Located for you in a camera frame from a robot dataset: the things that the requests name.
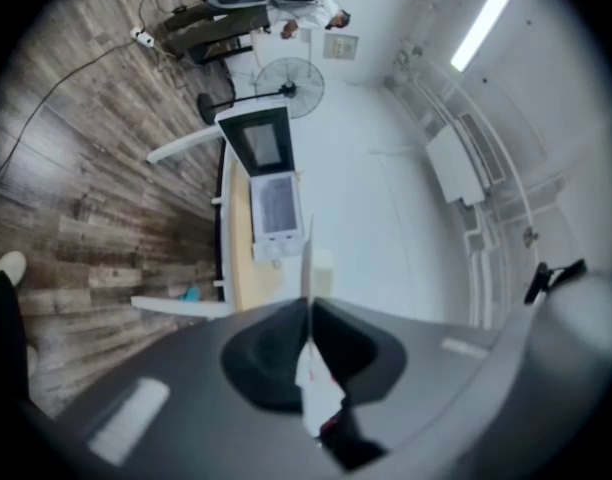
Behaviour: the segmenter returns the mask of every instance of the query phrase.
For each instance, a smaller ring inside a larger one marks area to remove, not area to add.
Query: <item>paper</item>
[[[295,384],[302,390],[302,421],[312,437],[342,408],[346,394],[326,366],[317,346],[309,341],[297,360]]]

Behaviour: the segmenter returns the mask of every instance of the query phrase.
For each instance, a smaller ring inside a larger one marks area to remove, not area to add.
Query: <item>electric fan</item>
[[[197,96],[197,108],[203,121],[215,124],[216,109],[268,96],[284,96],[288,100],[290,117],[295,119],[309,114],[324,96],[324,77],[312,63],[297,57],[277,59],[257,75],[255,96],[213,103],[207,93]]]

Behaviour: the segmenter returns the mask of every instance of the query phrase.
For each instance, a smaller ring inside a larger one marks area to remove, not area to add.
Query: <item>ceiling fixture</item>
[[[464,71],[479,50],[479,47],[497,23],[510,0],[486,0],[475,23],[462,41],[450,63],[459,71]]]

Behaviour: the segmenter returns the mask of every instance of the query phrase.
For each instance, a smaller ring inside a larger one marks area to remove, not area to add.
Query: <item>white shoe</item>
[[[39,354],[34,347],[26,345],[26,363],[28,364],[28,376],[32,377],[37,371],[37,363],[39,363]]]
[[[9,252],[0,258],[0,271],[4,272],[13,286],[17,286],[26,272],[26,256],[19,251]]]

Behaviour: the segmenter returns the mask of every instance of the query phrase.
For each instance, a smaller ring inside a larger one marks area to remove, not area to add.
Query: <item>white shirt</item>
[[[337,0],[314,0],[304,4],[282,4],[269,6],[268,20],[271,24],[278,21],[295,21],[299,28],[325,28],[342,8]]]

